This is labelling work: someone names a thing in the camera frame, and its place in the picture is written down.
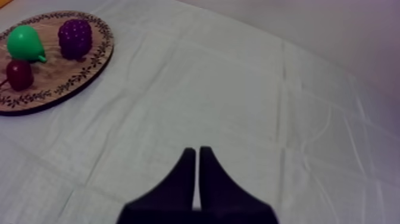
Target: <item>decorative leaf pattern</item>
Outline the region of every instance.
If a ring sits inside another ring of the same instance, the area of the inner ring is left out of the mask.
[[[51,97],[52,94],[62,95],[65,94],[70,90],[70,88],[74,85],[77,85],[81,81],[87,79],[89,74],[91,74],[91,69],[96,68],[102,64],[102,58],[105,57],[105,53],[107,48],[111,46],[111,39],[113,38],[113,34],[111,33],[110,27],[106,23],[104,23],[101,19],[86,13],[80,12],[55,12],[49,14],[42,14],[36,17],[23,20],[16,26],[12,26],[3,33],[0,34],[0,41],[7,38],[7,36],[14,30],[17,26],[20,25],[27,25],[32,23],[38,23],[41,20],[48,20],[51,18],[64,18],[64,17],[77,17],[83,20],[87,20],[89,23],[94,24],[96,28],[98,28],[100,34],[103,37],[103,42],[97,47],[96,53],[94,53],[93,57],[90,58],[90,65],[87,67],[82,68],[78,75],[72,76],[67,82],[61,84],[56,87],[55,90],[47,90],[47,91],[40,91],[39,93],[35,94],[25,94],[21,95],[18,98],[11,98],[10,96],[0,94],[0,105],[6,105],[7,107],[14,108],[16,105],[21,104],[28,104],[30,102],[36,100],[45,100],[47,97]]]

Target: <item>purple grapes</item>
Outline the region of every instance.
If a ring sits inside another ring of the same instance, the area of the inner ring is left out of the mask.
[[[86,20],[68,20],[58,31],[61,54],[64,58],[81,59],[92,48],[92,29]]]

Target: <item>red cherry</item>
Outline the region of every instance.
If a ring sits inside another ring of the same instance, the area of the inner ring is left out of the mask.
[[[33,83],[33,74],[30,64],[23,60],[12,60],[7,65],[7,80],[15,91],[29,88]]]

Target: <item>white wall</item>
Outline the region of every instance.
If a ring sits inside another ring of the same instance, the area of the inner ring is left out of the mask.
[[[400,1],[180,1],[303,46],[400,99]]]

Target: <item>green pear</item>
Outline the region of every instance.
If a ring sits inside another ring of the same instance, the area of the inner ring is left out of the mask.
[[[39,35],[32,26],[17,26],[8,36],[7,49],[14,59],[47,61]]]

